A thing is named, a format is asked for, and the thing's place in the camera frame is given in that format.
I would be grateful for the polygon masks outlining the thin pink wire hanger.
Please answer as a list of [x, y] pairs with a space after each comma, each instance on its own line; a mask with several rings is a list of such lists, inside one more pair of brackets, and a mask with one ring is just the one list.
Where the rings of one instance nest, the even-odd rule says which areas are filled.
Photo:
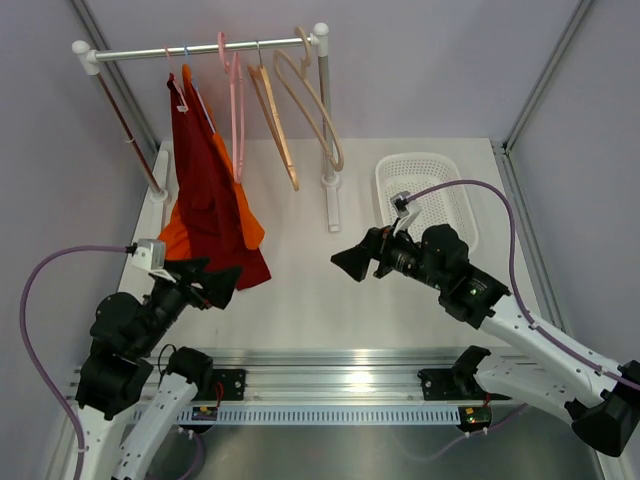
[[188, 107], [187, 101], [186, 101], [185, 96], [184, 96], [184, 91], [183, 91], [181, 85], [179, 84], [178, 79], [177, 79], [177, 75], [176, 75], [176, 73], [174, 71], [174, 64], [173, 64], [173, 60], [171, 59], [171, 54], [169, 52], [169, 49], [166, 46], [163, 47], [163, 50], [164, 50], [164, 53], [165, 53], [165, 56], [166, 56], [166, 59], [167, 59], [168, 65], [169, 65], [169, 73], [170, 73], [169, 80], [171, 81], [171, 83], [172, 83], [172, 85], [173, 85], [173, 87], [174, 87], [174, 89], [176, 91], [176, 94], [178, 96], [178, 105], [176, 107], [176, 110], [178, 112], [180, 112], [180, 113], [186, 114], [189, 111], [189, 107]]

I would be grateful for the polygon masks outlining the light blue wire hanger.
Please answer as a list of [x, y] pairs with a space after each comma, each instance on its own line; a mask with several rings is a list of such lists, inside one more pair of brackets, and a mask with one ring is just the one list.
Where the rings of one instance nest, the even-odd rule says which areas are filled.
[[211, 135], [213, 135], [213, 134], [216, 133], [215, 125], [214, 125], [214, 122], [213, 122], [213, 120], [212, 120], [212, 118], [210, 116], [210, 113], [209, 113], [207, 105], [206, 105], [206, 103], [204, 101], [204, 98], [202, 97], [199, 85], [197, 83], [197, 79], [196, 79], [195, 74], [193, 72], [193, 69], [191, 67], [190, 58], [189, 58], [189, 50], [188, 50], [188, 47], [187, 47], [186, 44], [183, 44], [183, 51], [184, 51], [186, 64], [188, 65], [189, 70], [191, 72], [191, 85], [192, 85], [192, 87], [193, 87], [193, 89], [194, 89], [194, 91], [196, 93], [196, 97], [197, 97], [197, 99], [198, 99], [198, 101], [199, 101], [199, 103], [201, 105], [204, 117], [205, 117], [205, 119], [207, 121], [207, 124], [209, 126], [210, 133], [211, 133]]

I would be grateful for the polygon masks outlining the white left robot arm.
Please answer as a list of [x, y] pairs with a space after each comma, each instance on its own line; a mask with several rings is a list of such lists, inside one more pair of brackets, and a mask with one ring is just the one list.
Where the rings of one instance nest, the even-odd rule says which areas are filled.
[[213, 359], [189, 348], [169, 358], [158, 390], [131, 432], [125, 430], [154, 367], [148, 359], [188, 307], [225, 309], [242, 275], [239, 266], [209, 271], [208, 259], [167, 261], [152, 274], [142, 301], [126, 292], [101, 301], [90, 329], [92, 345], [80, 370], [75, 400], [83, 440], [81, 479], [141, 479], [177, 420], [194, 399], [224, 397]]

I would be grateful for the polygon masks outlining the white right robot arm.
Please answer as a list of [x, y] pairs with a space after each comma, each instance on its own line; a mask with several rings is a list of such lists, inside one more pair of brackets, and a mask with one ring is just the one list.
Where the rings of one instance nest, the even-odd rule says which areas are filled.
[[492, 335], [539, 365], [525, 373], [483, 347], [454, 364], [452, 384], [464, 397], [485, 391], [519, 400], [566, 422], [589, 447], [618, 457], [639, 425], [639, 363], [621, 364], [580, 344], [522, 305], [510, 288], [473, 266], [449, 225], [429, 227], [420, 242], [393, 227], [373, 227], [331, 261], [357, 282], [371, 261], [375, 277], [398, 272], [432, 287], [455, 320]]

